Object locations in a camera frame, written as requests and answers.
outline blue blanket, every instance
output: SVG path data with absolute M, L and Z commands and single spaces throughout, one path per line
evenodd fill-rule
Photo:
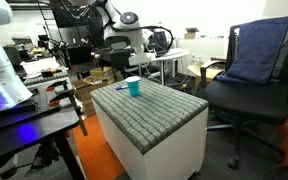
M 238 54 L 219 81 L 265 84 L 274 69 L 288 28 L 288 17 L 258 20 L 240 26 Z

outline orange floor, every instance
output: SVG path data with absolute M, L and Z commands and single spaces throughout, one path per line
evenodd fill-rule
M 83 136 L 79 126 L 73 132 L 87 179 L 113 180 L 123 174 L 125 170 L 107 144 L 97 116 L 88 117 L 84 124 L 88 136 Z

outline black table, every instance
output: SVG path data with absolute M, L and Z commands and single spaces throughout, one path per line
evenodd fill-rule
M 37 85 L 46 88 L 50 82 Z M 54 141 L 74 179 L 84 179 L 83 173 L 66 140 L 65 132 L 79 125 L 79 117 L 68 105 L 59 112 L 23 121 L 0 129 L 0 157 L 13 155 L 50 138 Z

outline white table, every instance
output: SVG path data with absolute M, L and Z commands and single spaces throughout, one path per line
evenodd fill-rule
M 169 52 L 167 52 L 164 56 L 156 58 L 153 61 L 161 61 L 160 64 L 160 71 L 161 71 L 161 83 L 162 85 L 165 85 L 165 69 L 164 69 L 164 62 L 168 60 L 178 59 L 181 57 L 184 57 L 186 55 L 190 54 L 190 51 L 187 49 L 170 49 Z

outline blue cup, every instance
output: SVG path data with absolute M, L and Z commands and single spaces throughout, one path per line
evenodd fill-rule
M 140 95 L 140 77 L 132 76 L 125 79 L 132 97 Z

